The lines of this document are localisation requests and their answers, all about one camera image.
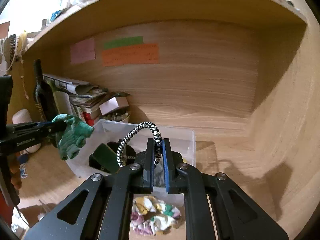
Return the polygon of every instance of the plastic container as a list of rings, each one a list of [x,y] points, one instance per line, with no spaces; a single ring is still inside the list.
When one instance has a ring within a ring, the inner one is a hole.
[[[66,160],[70,169],[78,177],[88,178],[94,173],[101,173],[105,176],[109,175],[106,172],[89,167],[89,156],[101,143],[109,141],[117,142],[123,139],[136,124],[121,123],[107,121],[100,119],[94,125],[94,132],[91,137],[86,140],[86,144],[80,149],[79,154],[72,160]],[[185,162],[195,166],[196,164],[196,138],[195,133],[191,129],[158,126],[162,138],[169,138],[171,149],[179,152]],[[148,138],[152,138],[152,133],[149,129],[139,131],[129,142],[129,145],[139,153],[145,151],[147,148]],[[169,195],[165,192],[164,188],[154,187],[153,193],[155,197],[164,200],[167,203],[183,206],[183,194]]]

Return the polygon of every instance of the screw head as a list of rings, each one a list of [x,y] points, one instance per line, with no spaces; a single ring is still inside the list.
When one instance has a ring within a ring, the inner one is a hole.
[[[132,163],[130,165],[130,169],[136,171],[136,170],[140,169],[140,164],[139,163]]]
[[[225,180],[227,178],[227,175],[224,174],[223,172],[218,172],[216,176],[218,180]]]
[[[188,163],[179,163],[178,168],[180,170],[186,170],[188,168],[189,164]]]
[[[99,174],[99,173],[95,173],[95,174],[93,174],[93,175],[91,176],[91,179],[92,179],[93,181],[99,181],[100,179],[102,179],[102,175]]]

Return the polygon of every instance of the wine bottle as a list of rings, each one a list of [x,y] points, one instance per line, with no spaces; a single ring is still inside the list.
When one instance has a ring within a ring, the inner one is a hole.
[[[53,118],[58,115],[52,89],[43,80],[41,60],[35,60],[33,66],[36,77],[36,87],[33,94],[36,107],[38,108],[42,121],[52,121]]]

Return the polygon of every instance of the cardboard box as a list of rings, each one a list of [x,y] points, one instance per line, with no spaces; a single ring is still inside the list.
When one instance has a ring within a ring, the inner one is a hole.
[[[100,111],[102,115],[111,113],[115,110],[129,106],[127,98],[125,97],[114,97],[107,102],[100,105]]]

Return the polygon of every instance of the orange sticky note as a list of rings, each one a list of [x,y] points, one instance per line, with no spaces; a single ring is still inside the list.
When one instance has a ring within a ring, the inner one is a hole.
[[[125,64],[158,64],[159,46],[156,43],[137,44],[102,51],[104,67]]]

